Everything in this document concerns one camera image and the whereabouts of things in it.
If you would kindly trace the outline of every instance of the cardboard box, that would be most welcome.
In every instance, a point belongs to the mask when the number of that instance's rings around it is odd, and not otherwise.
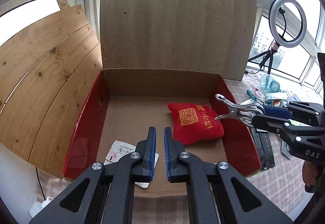
[[[103,125],[98,124],[102,126],[101,135],[89,136],[100,138],[97,160],[105,161],[115,140],[136,145],[146,139],[149,127],[154,126],[157,129],[156,152],[160,157],[149,187],[136,186],[134,195],[162,197],[186,194],[185,183],[171,184],[167,181],[163,130],[165,127],[173,128],[167,104],[189,102],[210,105],[217,114],[228,113],[227,106],[214,98],[216,93],[220,93],[235,102],[224,80],[217,74],[183,70],[104,69],[103,73],[110,94],[106,117]],[[89,124],[96,126],[96,113],[92,116]],[[200,141],[185,149],[206,162],[228,161],[243,175],[259,169],[258,154],[247,127],[234,119],[222,120],[222,124],[225,129],[222,139]]]

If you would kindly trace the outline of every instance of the black clamp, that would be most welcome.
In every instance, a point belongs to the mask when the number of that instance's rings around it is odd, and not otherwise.
[[[290,120],[257,114],[252,125],[280,135],[290,147],[289,153],[305,161],[325,166],[325,111],[316,103],[291,101],[284,107],[291,119],[309,126],[294,126]]]
[[[30,224],[130,224],[134,183],[152,181],[156,129],[118,162],[92,164],[41,210]]]
[[[229,163],[203,162],[173,140],[170,127],[164,134],[167,178],[186,182],[191,224],[293,223]]]

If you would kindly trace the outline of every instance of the paper card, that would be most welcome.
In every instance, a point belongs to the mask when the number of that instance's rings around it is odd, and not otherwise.
[[[115,141],[105,159],[114,163],[120,160],[120,158],[124,155],[132,153],[134,151],[135,146],[132,144],[128,144],[123,141]]]
[[[135,146],[133,146],[129,143],[123,142],[123,141],[115,141],[105,158],[104,165],[115,163],[124,155],[132,153],[134,151],[135,151]],[[158,157],[159,157],[159,154],[156,153],[154,168],[156,167]],[[149,183],[138,183],[138,182],[135,182],[135,183],[138,186],[143,187],[143,188],[147,188],[149,186]]]

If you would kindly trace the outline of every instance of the red fabric bag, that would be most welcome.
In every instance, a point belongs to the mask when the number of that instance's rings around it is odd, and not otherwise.
[[[168,104],[174,122],[173,138],[184,145],[201,140],[215,140],[225,135],[217,114],[209,106],[192,103]]]

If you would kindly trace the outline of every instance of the tripod stand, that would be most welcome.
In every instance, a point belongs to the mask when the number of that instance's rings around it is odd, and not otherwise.
[[[272,45],[270,50],[267,50],[263,53],[260,53],[250,59],[248,59],[248,62],[252,62],[254,59],[259,58],[261,56],[263,56],[263,60],[261,61],[261,63],[259,63],[260,69],[262,69],[262,67],[265,65],[265,62],[270,59],[270,63],[269,63],[269,68],[268,68],[268,74],[271,73],[271,69],[272,69],[272,64],[273,64],[273,55],[277,52],[277,49],[279,48],[279,44],[275,41],[275,43]]]

